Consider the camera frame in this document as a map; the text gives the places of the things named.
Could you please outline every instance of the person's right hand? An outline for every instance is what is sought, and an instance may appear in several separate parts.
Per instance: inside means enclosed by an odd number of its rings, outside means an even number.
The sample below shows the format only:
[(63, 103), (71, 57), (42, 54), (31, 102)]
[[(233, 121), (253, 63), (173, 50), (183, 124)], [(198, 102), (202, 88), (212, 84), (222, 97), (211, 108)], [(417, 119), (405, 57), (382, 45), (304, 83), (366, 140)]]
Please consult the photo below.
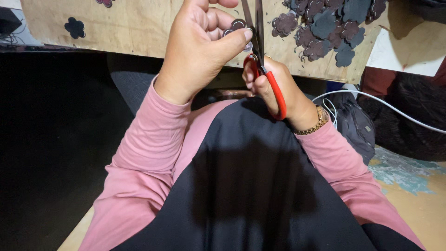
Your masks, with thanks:
[[(246, 87), (263, 98), (271, 114), (278, 114), (279, 108), (268, 79), (260, 76), (254, 81), (251, 63), (252, 61), (246, 64), (242, 75)], [(266, 70), (273, 72), (282, 91), (286, 103), (286, 118), (291, 125), (299, 131), (315, 126), (319, 121), (316, 105), (299, 89), (286, 65), (266, 57), (264, 66)]]

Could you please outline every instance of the wrist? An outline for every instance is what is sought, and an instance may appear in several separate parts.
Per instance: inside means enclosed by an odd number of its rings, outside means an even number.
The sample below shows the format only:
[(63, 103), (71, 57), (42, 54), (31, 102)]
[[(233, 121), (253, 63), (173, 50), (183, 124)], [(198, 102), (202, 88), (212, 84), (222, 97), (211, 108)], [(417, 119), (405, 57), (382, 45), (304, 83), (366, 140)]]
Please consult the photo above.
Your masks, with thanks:
[(161, 98), (176, 105), (186, 104), (193, 96), (182, 86), (179, 86), (177, 80), (168, 74), (163, 74), (162, 70), (153, 83), (153, 87)]
[(293, 111), (288, 121), (297, 131), (308, 130), (319, 122), (319, 114), (316, 105), (308, 100), (298, 111)]

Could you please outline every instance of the wooden board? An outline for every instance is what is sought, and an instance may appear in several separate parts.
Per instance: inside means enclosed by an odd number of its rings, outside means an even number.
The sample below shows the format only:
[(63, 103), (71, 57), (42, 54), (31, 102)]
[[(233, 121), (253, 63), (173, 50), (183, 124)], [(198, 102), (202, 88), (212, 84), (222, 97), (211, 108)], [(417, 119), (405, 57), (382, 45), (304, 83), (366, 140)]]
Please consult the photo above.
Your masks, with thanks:
[[(21, 1), (31, 34), (43, 43), (157, 58), (164, 57), (170, 26), (182, 4), (181, 0), (116, 0), (111, 8), (106, 8), (94, 0)], [(336, 67), (333, 52), (315, 62), (303, 63), (298, 57), (303, 48), (297, 48), (294, 53), (296, 45), (292, 35), (283, 40), (271, 36), (273, 28), (267, 22), (288, 11), (282, 1), (264, 0), (267, 55), (285, 63), (293, 75), (358, 83), (379, 33), (378, 22), (362, 24), (366, 38), (355, 49), (357, 56), (350, 67)], [(254, 1), (249, 2), (253, 11)], [(235, 8), (238, 13), (234, 9), (226, 10), (234, 17), (244, 18), (241, 4)], [(64, 29), (69, 17), (84, 22), (85, 38), (70, 37)], [(242, 67), (246, 55), (239, 54), (227, 65)]]

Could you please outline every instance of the white cable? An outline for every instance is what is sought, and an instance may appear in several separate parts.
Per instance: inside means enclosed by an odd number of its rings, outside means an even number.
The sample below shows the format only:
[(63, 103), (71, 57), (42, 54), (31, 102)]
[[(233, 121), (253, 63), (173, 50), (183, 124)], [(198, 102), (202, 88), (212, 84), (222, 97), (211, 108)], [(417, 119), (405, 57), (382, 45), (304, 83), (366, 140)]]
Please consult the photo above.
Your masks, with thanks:
[[(330, 102), (331, 106), (333, 107), (334, 113), (331, 111), (330, 108), (328, 108), (328, 106), (325, 104), (325, 100)], [(327, 111), (329, 111), (331, 113), (331, 115), (333, 115), (334, 121), (333, 121), (333, 125), (334, 127), (337, 129), (338, 128), (338, 111), (336, 110), (336, 107), (334, 106), (334, 104), (327, 98), (323, 98), (322, 99), (322, 103), (324, 104), (325, 108), (327, 109)]]
[(432, 131), (436, 131), (436, 132), (439, 132), (439, 133), (442, 133), (442, 134), (446, 134), (446, 131), (443, 131), (443, 130), (441, 130), (441, 129), (438, 129), (438, 128), (435, 128), (435, 127), (431, 127), (430, 125), (426, 125), (426, 124), (424, 124), (424, 123), (421, 123), (421, 122), (419, 122), (418, 120), (413, 119), (413, 118), (407, 116), (407, 115), (404, 114), (402, 111), (400, 111), (400, 110), (396, 109), (395, 107), (391, 106), (391, 105), (388, 104), (386, 101), (381, 100), (381, 99), (379, 99), (379, 98), (377, 98), (377, 97), (375, 97), (375, 96), (372, 96), (372, 95), (367, 94), (367, 93), (364, 93), (364, 92), (352, 91), (352, 90), (341, 90), (341, 91), (327, 92), (327, 93), (324, 93), (324, 94), (322, 94), (322, 95), (320, 95), (320, 96), (314, 98), (312, 101), (315, 101), (316, 99), (318, 99), (318, 98), (320, 98), (320, 97), (323, 97), (323, 96), (325, 96), (325, 95), (332, 94), (332, 93), (337, 93), (337, 92), (356, 92), (356, 93), (360, 93), (360, 94), (362, 94), (362, 95), (366, 95), (366, 96), (368, 96), (368, 97), (371, 97), (371, 98), (373, 98), (373, 99), (378, 100), (379, 102), (381, 102), (381, 103), (383, 103), (384, 105), (390, 107), (392, 110), (394, 110), (395, 112), (401, 114), (402, 116), (404, 116), (405, 118), (407, 118), (408, 120), (410, 120), (410, 121), (412, 121), (412, 122), (414, 122), (414, 123), (417, 123), (417, 124), (419, 124), (419, 125), (421, 125), (421, 126), (427, 128), (427, 129), (431, 129)]

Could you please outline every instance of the person's left hand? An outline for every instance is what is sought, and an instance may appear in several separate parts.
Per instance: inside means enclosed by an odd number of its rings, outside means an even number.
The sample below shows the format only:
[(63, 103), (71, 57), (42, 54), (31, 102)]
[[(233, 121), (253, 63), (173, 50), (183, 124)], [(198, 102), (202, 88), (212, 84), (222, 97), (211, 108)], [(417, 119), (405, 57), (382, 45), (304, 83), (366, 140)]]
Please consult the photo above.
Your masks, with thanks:
[(158, 95), (171, 103), (187, 103), (252, 38), (249, 29), (238, 29), (221, 38), (235, 18), (209, 8), (209, 4), (216, 3), (234, 8), (238, 0), (184, 0), (173, 21), (164, 63), (154, 86)]

